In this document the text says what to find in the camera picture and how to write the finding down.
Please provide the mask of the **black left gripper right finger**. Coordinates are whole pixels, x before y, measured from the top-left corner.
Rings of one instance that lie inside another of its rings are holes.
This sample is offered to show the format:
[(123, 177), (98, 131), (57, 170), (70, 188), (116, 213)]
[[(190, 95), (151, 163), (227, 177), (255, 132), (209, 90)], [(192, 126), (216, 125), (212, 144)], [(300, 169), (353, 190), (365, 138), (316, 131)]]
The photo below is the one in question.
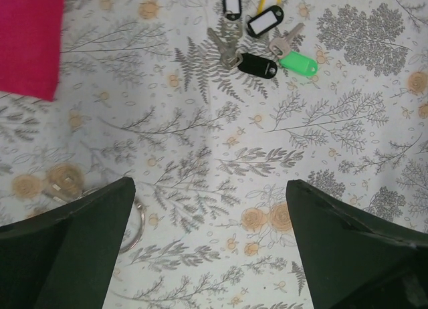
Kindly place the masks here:
[(427, 307), (427, 234), (303, 180), (288, 181), (286, 201), (315, 308)]

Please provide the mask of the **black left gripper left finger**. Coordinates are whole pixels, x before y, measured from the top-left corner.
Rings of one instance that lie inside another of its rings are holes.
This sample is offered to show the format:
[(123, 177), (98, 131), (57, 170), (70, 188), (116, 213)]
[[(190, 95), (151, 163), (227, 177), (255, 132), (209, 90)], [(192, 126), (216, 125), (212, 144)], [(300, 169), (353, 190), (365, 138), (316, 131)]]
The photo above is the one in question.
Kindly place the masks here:
[(135, 193), (123, 177), (1, 227), (1, 307), (101, 308)]

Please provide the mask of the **large silver keyring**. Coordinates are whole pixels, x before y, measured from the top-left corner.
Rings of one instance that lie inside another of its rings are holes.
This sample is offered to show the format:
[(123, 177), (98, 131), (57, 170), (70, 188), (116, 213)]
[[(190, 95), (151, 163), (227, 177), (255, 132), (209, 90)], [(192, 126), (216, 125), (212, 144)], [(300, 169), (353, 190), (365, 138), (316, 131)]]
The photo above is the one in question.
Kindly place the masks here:
[[(99, 191), (101, 187), (95, 187), (83, 191), (82, 194), (78, 197), (78, 199), (87, 197), (89, 195), (95, 194)], [(113, 204), (117, 205), (114, 208), (118, 209), (119, 212), (121, 210), (122, 202), (124, 201), (123, 195), (119, 193), (107, 192), (107, 194), (103, 195), (102, 198), (106, 198), (107, 200), (113, 199)], [(134, 196), (134, 200), (132, 203), (132, 207), (130, 208), (130, 215), (128, 218), (128, 223), (126, 224), (126, 228), (124, 230), (124, 235), (122, 238), (122, 243), (120, 245), (120, 249), (118, 250), (118, 254), (124, 254), (130, 251), (136, 244), (140, 241), (142, 234), (145, 228), (145, 215), (144, 215), (144, 207), (143, 204)], [(86, 252), (88, 255), (91, 254), (101, 254), (102, 252), (98, 250), (98, 246), (102, 246), (98, 240), (93, 241), (93, 245), (90, 246), (88, 251)]]

